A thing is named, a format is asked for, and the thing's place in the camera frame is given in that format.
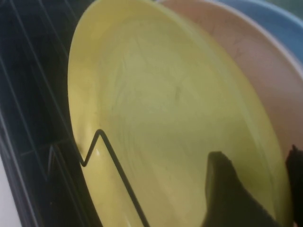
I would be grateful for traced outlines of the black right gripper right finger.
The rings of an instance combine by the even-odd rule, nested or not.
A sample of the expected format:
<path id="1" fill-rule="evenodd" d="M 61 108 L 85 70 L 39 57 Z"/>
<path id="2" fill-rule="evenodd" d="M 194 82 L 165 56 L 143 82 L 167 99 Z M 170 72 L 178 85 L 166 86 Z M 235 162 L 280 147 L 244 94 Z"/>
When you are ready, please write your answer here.
<path id="1" fill-rule="evenodd" d="M 303 226 L 303 151 L 295 145 L 292 145 L 292 149 L 286 159 L 286 168 L 288 171 L 294 222 L 298 227 Z"/>

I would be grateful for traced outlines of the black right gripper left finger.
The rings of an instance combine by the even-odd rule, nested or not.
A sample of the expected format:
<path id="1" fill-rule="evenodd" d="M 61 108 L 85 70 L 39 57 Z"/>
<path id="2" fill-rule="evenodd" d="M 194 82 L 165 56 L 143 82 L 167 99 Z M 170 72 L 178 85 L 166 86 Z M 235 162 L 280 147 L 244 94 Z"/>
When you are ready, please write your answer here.
<path id="1" fill-rule="evenodd" d="M 285 168 L 259 152 L 207 156 L 204 227 L 283 227 Z"/>

